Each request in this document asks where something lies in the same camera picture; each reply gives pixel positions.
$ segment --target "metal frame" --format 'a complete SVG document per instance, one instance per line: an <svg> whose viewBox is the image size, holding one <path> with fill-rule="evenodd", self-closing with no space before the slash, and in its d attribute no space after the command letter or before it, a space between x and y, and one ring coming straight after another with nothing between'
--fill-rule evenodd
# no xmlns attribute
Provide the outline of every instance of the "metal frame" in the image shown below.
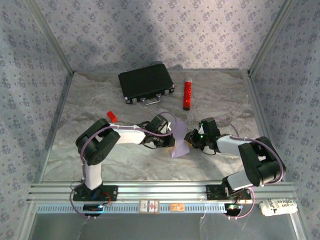
<svg viewBox="0 0 320 240"><path fill-rule="evenodd" d="M255 122L256 122L259 134L261 136L268 137L271 143L274 144L274 140L269 127L270 125L268 124L266 115L262 108L260 97L257 94L257 89L251 76L245 81L245 84L247 86L248 97L252 106L252 110L253 110L253 114L254 114L254 118L255 118ZM311 239L309 227L307 225L307 219L305 214L302 211L300 211L300 209L302 208L299 201L297 202L297 205L298 205L299 211L295 214L290 214L297 239L299 240Z"/></svg>
<svg viewBox="0 0 320 240"><path fill-rule="evenodd" d="M232 203L232 200L207 201L206 185L219 185L221 181L129 181L105 182L104 185L117 185L117 202L138 203L141 199L155 199L161 203ZM31 186L28 202L36 204L69 202L68 183L44 183ZM292 182L266 185L254 188L257 201L270 198L297 198Z"/></svg>
<svg viewBox="0 0 320 240"><path fill-rule="evenodd" d="M257 70L265 60L267 53L271 49L276 37L278 36L278 33L285 24L286 19L289 16L289 13L291 12L295 3L296 0L285 0L282 4L281 9L278 11L275 21L271 25L258 53L252 61L251 66L249 67L250 77L253 77L256 74Z"/></svg>
<svg viewBox="0 0 320 240"><path fill-rule="evenodd" d="M164 212L168 211L168 206L171 203L185 203L186 206L200 207L201 206L220 206L225 203L232 203L231 200L225 201L207 201L206 185L217 185L221 181L130 181L130 182L105 182L106 185L117 185L118 195L115 206L128 207L138 205L139 200L159 200L160 207L163 207ZM28 239L33 226L36 213L61 213L65 209L66 213L70 213L70 185L72 182L47 182L35 183L31 185L29 195L27 196L28 211L25 214L24 223L19 229L18 240ZM281 182L278 184L266 185L264 187L254 188L255 200L257 202L270 198L297 198L295 186L292 182ZM81 209L83 204L88 202L77 202L76 206ZM251 204L251 200L247 200L246 204ZM209 212L206 208L199 209L198 212ZM296 235L299 240L306 239L304 232L300 231L299 216L297 213L291 214L292 219L297 220L295 227Z"/></svg>
<svg viewBox="0 0 320 240"><path fill-rule="evenodd" d="M57 58L60 60L61 64L65 68L65 70L68 72L68 74L71 76L74 74L74 71L72 70L72 67L62 50L55 34L51 30L50 25L48 24L46 17L42 13L39 5L35 0L24 0L25 4L28 6L29 10L31 11L34 19L39 24L39 27L41 28L43 34L45 35L46 39L48 40L50 46L52 47L53 51L55 52Z"/></svg>
<svg viewBox="0 0 320 240"><path fill-rule="evenodd" d="M224 203L184 203L184 211L171 211L170 203L159 202L159 208L155 212L149 212L149 214L225 214ZM83 211L83 204L76 203L76 209L81 213L88 213ZM91 214L139 214L140 203L126 203L116 202L109 206L103 207L101 211L91 211ZM38 214L74 214L75 210L68 203L39 203L37 204Z"/></svg>
<svg viewBox="0 0 320 240"><path fill-rule="evenodd" d="M62 89L62 94L61 95L63 96L63 99L62 99L61 105L58 104L58 106L57 106L58 108L60 107L61 110L58 113L57 120L56 120L56 125L54 126L52 135L49 136L49 138L51 138L50 142L49 142L49 149L48 149L48 151L46 153L46 156L45 156L45 160L44 160L44 163L43 163L43 167L42 167L42 171L41 171L38 183L42 183L42 180L43 180L45 172L46 172L47 163L48 163L48 160L49 160L51 149L52 149L52 147L54 145L55 137L56 137L56 134L57 134L57 131L58 131L58 123L60 122L60 119L61 119L61 116L62 116L62 113L63 113L63 109L64 109L66 101L67 101L67 97L68 97L68 93L69 93L69 89L70 89L73 77L74 77L73 74L70 75L70 76L68 75L68 77L66 78L67 82L65 83L65 85L63 86L63 89Z"/></svg>

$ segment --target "label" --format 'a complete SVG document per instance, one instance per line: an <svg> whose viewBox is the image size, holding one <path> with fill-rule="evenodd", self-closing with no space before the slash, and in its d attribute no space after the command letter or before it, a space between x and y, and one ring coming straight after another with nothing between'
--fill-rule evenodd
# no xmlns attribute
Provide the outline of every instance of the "label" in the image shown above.
<svg viewBox="0 0 320 240"><path fill-rule="evenodd" d="M185 210L184 203L171 203L170 204L170 211L171 212L183 212Z"/></svg>
<svg viewBox="0 0 320 240"><path fill-rule="evenodd" d="M140 214L159 214L159 200L140 200L139 201L139 213Z"/></svg>
<svg viewBox="0 0 320 240"><path fill-rule="evenodd" d="M276 198L263 200L259 207L265 216L293 214L298 211L297 203L292 198Z"/></svg>

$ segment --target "small red cube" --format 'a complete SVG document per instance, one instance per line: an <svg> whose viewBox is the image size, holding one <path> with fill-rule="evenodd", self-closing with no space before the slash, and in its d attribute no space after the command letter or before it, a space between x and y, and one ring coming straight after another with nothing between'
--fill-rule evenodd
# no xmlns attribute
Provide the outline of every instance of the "small red cube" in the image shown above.
<svg viewBox="0 0 320 240"><path fill-rule="evenodd" d="M112 111L108 111L106 115L109 117L112 123L115 123L116 121L118 121L117 117L114 115Z"/></svg>

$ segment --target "case handle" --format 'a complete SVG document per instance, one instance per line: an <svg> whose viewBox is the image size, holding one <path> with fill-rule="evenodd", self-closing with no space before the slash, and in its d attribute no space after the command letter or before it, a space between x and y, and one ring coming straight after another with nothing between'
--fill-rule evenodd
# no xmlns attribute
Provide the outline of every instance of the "case handle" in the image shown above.
<svg viewBox="0 0 320 240"><path fill-rule="evenodd" d="M153 102L150 102L150 103L147 103L147 104L145 104L146 106L149 106L149 105L151 105L151 104L157 104L157 103L160 103L160 101L161 101L161 94L157 94L156 95L157 97L158 97L158 101L153 101ZM143 98L143 99L141 99L142 100L142 102L143 103L145 103L145 101L146 101L146 99L145 98Z"/></svg>

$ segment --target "purple cloth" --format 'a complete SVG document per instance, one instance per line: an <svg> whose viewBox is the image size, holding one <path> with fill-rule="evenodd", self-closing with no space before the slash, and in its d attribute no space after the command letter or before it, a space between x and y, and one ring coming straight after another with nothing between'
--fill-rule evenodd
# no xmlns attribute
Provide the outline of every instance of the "purple cloth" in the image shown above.
<svg viewBox="0 0 320 240"><path fill-rule="evenodd" d="M190 152L189 144L185 141L185 136L188 133L187 125L184 121L177 118L176 127L172 133L175 139L175 145L171 150L171 157L178 158Z"/></svg>

